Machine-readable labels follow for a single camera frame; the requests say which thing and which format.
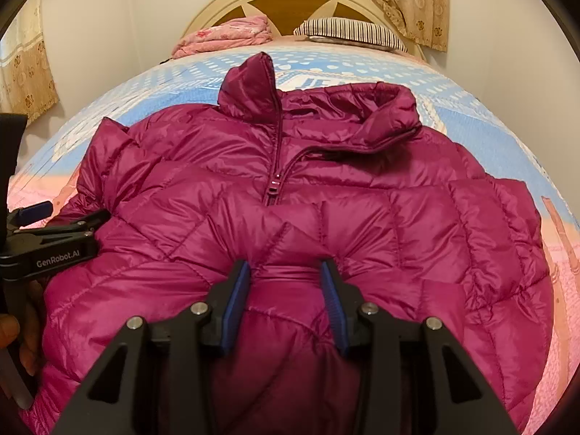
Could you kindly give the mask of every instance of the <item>zipper slider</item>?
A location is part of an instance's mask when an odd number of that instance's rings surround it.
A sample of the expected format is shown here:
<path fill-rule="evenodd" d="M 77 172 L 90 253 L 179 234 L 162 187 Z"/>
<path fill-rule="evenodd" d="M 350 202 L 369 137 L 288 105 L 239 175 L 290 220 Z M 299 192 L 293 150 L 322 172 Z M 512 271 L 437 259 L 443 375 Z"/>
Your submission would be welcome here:
<path fill-rule="evenodd" d="M 268 195 L 269 196 L 278 196 L 278 190 L 280 189 L 280 177 L 281 175 L 277 173 L 274 177 L 270 180 L 270 184 L 268 185 Z"/>

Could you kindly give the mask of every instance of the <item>quilted jacket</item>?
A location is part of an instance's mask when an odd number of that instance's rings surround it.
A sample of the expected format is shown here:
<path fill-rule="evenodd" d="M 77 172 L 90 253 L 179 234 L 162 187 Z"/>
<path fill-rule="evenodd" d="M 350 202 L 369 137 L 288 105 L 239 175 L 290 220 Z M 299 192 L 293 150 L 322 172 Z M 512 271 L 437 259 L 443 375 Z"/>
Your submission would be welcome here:
<path fill-rule="evenodd" d="M 228 72 L 218 103 L 98 128 L 58 219 L 112 218 L 97 258 L 46 290 L 47 363 L 21 414 L 33 432 L 49 433 L 126 319 L 176 315 L 244 258 L 236 348 L 212 368 L 220 433 L 352 433 L 360 372 L 333 345 L 326 257 L 394 316 L 439 316 L 523 430 L 553 299 L 526 185 L 423 127 L 402 86 L 281 92 L 262 53 Z"/>

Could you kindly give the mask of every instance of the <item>hand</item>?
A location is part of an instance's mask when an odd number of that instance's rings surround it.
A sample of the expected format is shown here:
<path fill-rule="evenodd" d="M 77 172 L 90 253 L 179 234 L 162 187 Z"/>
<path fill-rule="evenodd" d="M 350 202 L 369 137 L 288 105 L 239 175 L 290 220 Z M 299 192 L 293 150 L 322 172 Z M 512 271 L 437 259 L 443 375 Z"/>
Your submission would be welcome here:
<path fill-rule="evenodd" d="M 26 372 L 31 376 L 37 373 L 41 365 L 40 344 L 42 337 L 42 323 L 44 320 L 44 290 L 38 281 L 28 283 L 28 303 L 23 323 L 14 316 L 0 314 L 0 348 L 10 345 L 22 330 L 22 344 L 20 345 L 20 361 Z M 6 396 L 10 397 L 8 388 L 0 380 L 0 387 Z"/>

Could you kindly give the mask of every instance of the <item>silver bolt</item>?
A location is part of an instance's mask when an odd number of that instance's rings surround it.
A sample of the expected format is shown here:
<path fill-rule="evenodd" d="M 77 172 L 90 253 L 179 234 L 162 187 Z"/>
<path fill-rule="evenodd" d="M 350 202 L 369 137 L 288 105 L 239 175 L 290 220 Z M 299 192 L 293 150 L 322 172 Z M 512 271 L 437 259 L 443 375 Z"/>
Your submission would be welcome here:
<path fill-rule="evenodd" d="M 138 315 L 134 315 L 127 321 L 127 327 L 129 327 L 132 331 L 137 330 L 139 327 L 141 327 L 141 325 L 143 325 L 143 318 L 139 317 Z"/>
<path fill-rule="evenodd" d="M 366 315 L 374 315 L 379 312 L 379 306 L 377 306 L 375 303 L 364 303 L 361 306 L 361 311 Z"/>
<path fill-rule="evenodd" d="M 443 327 L 443 322 L 441 322 L 439 317 L 429 317 L 425 321 L 425 324 L 427 324 L 427 327 L 429 327 L 432 331 L 438 331 L 441 329 L 441 327 Z"/>
<path fill-rule="evenodd" d="M 205 314 L 207 311 L 209 311 L 210 307 L 204 302 L 199 302 L 199 303 L 192 304 L 189 309 L 195 315 L 201 315 L 201 314 Z"/>

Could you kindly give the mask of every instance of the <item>wooden headboard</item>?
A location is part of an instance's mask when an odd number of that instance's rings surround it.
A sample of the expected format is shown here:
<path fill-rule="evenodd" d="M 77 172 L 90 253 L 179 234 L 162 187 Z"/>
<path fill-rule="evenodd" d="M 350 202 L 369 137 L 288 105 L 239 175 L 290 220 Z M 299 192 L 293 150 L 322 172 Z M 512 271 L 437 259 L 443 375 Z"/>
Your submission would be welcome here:
<path fill-rule="evenodd" d="M 402 36 L 372 0 L 214 0 L 189 24 L 183 35 L 234 18 L 265 14 L 274 36 L 288 36 L 303 21 L 337 16 L 373 22 L 392 30 L 410 54 L 425 60 L 421 47 Z"/>

